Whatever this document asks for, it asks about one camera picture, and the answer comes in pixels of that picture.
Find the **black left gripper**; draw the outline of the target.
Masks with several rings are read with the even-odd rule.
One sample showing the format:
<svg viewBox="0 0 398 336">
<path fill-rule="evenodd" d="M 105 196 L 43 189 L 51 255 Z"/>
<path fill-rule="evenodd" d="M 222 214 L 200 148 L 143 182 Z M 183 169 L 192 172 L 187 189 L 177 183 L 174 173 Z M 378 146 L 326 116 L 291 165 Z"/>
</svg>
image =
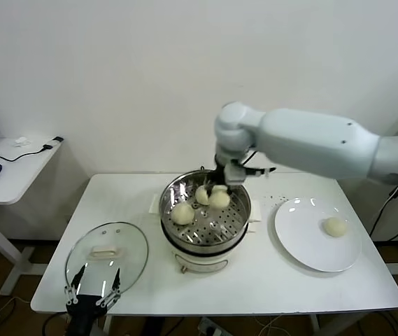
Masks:
<svg viewBox="0 0 398 336">
<path fill-rule="evenodd" d="M 115 273 L 109 292 L 100 299 L 98 295 L 79 295 L 80 282 L 86 266 L 83 265 L 64 287 L 66 297 L 66 311 L 71 320 L 66 329 L 68 336 L 88 336 L 92 331 L 94 322 L 105 316 L 120 299 L 120 268 Z"/>
</svg>

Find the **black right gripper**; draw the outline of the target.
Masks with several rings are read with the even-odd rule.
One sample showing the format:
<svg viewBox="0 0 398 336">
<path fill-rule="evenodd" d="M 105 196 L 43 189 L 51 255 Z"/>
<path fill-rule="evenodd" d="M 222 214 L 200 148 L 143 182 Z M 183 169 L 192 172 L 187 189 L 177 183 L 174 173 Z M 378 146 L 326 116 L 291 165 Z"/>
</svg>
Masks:
<svg viewBox="0 0 398 336">
<path fill-rule="evenodd" d="M 211 196 L 215 185 L 226 185 L 227 194 L 232 196 L 236 191 L 236 160 L 230 157 L 214 156 L 215 170 L 212 180 L 204 181 L 204 190 Z"/>
</svg>

